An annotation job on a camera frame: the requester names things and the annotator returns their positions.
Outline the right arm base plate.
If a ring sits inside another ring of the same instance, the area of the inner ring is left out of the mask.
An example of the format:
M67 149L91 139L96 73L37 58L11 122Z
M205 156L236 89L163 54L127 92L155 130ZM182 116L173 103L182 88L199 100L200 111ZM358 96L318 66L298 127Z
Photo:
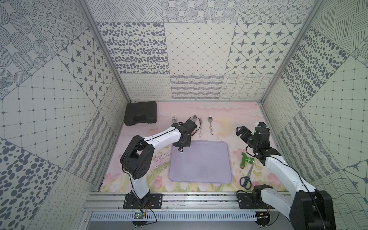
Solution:
M263 201L255 201L251 193L239 190L236 193L239 209L274 209Z

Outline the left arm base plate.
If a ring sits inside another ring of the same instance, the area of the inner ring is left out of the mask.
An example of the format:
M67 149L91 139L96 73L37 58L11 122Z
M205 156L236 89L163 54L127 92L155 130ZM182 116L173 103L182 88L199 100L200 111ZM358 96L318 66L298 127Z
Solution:
M133 192L126 194L123 209L161 209L163 194L148 193L143 199L139 199Z

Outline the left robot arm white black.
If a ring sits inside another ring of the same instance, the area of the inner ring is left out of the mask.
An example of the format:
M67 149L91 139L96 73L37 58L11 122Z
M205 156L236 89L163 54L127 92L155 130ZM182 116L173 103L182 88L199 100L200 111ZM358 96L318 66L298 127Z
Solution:
M196 123L189 118L186 122L173 123L158 134L132 138L124 151L120 163L122 171L128 174L132 184L132 194L143 201L149 197L150 189L146 174L150 168L153 155L162 148L173 145L183 152L184 148L191 146L191 137L198 131Z

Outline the pink strawberry handle spoon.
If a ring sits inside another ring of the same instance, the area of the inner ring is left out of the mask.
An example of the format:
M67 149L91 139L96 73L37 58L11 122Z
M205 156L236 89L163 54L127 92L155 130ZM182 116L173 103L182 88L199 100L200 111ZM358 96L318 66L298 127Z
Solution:
M198 121L198 117L196 115L193 115L192 116L192 121L193 122L197 122ZM198 126L196 126L196 129L195 129L193 135L195 135L197 133L197 131L198 131Z

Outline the white hello kitty fork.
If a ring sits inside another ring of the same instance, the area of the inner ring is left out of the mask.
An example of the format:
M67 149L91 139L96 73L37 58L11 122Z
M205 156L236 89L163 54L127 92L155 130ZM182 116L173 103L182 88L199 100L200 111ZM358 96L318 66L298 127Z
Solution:
M202 139L203 132L202 132L202 125L203 125L203 118L199 118L200 121L200 127L199 127L199 138Z

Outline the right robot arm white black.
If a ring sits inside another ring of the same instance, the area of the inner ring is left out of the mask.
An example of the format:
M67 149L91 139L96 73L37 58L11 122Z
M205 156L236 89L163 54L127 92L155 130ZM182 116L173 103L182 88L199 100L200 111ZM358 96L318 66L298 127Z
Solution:
M254 132L239 126L236 135L252 149L254 157L276 175L290 194L285 196L270 185L251 186L250 176L247 175L240 179L240 184L252 190L250 200L254 206L276 209L295 230L336 229L332 197L309 184L270 146L270 129L264 122L260 122Z

